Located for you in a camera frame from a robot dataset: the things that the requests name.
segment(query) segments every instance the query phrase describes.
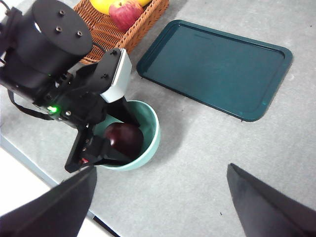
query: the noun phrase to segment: woven basket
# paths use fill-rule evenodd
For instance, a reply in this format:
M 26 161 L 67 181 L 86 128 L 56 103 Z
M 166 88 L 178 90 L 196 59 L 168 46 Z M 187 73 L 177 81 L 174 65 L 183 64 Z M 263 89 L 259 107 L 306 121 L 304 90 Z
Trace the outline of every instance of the woven basket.
M 89 0 L 81 0 L 74 10 L 86 22 L 93 41 L 103 46 L 106 50 L 111 48 L 125 48 L 130 53 L 147 31 L 160 18 L 168 8 L 169 0 L 152 0 L 144 9 L 144 13 L 126 32 L 120 32 L 110 17 L 97 11 Z M 100 61 L 103 52 L 96 46 L 84 57 L 81 62 L 84 64 Z

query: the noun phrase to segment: apple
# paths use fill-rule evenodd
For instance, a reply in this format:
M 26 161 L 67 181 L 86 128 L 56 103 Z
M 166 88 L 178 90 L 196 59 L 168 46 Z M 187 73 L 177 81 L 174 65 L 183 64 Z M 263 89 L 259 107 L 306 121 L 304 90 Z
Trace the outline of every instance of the apple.
M 104 131 L 111 147 L 129 158 L 136 159 L 144 143 L 142 131 L 135 125 L 122 122 L 110 124 Z
M 119 31 L 126 32 L 144 12 L 137 0 L 116 0 L 109 8 L 109 14 Z

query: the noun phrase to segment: tray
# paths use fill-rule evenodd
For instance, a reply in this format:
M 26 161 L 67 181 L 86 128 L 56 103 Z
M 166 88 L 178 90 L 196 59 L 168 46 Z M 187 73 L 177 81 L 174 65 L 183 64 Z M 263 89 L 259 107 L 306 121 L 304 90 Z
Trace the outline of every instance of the tray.
M 287 48 L 175 20 L 144 54 L 137 71 L 203 104 L 255 121 L 291 61 Z

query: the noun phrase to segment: bowl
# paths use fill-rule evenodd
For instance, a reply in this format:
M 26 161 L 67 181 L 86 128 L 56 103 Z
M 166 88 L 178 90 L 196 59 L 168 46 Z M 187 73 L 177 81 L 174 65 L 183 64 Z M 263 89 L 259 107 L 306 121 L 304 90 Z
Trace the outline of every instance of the bowl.
M 131 111 L 136 116 L 138 122 L 140 123 L 140 130 L 144 135 L 144 143 L 140 152 L 140 155 L 134 161 L 121 165 L 101 165 L 107 169 L 111 170 L 119 170 L 119 171 L 127 171 L 137 169 L 144 164 L 146 164 L 156 153 L 159 143 L 160 143 L 160 126 L 157 114 L 153 110 L 153 108 L 146 104 L 143 101 L 138 100 L 130 100 L 128 101 L 128 105 Z M 96 125 L 94 129 L 94 134 L 103 136 L 104 130 L 107 126 L 109 126 L 113 122 L 121 122 L 117 118 L 114 118 L 110 115 L 107 115 L 107 118 Z

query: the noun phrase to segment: gray table surface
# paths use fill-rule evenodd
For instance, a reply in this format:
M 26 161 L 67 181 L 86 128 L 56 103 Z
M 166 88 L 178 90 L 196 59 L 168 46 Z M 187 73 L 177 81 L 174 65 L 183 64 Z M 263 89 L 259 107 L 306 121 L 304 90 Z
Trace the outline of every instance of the gray table surface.
M 126 97 L 155 109 L 160 147 L 134 171 L 98 167 L 91 212 L 122 237 L 242 237 L 226 181 L 230 162 L 316 209 L 315 12 L 315 0 L 170 0 L 169 9 L 131 53 L 134 68 L 174 19 L 285 46 L 294 55 L 293 64 L 256 122 L 241 122 L 142 79 L 133 69 Z M 57 183 L 70 177 L 64 164 L 76 131 L 22 114 L 4 88 L 1 135 L 3 146 L 21 151 L 43 176 Z

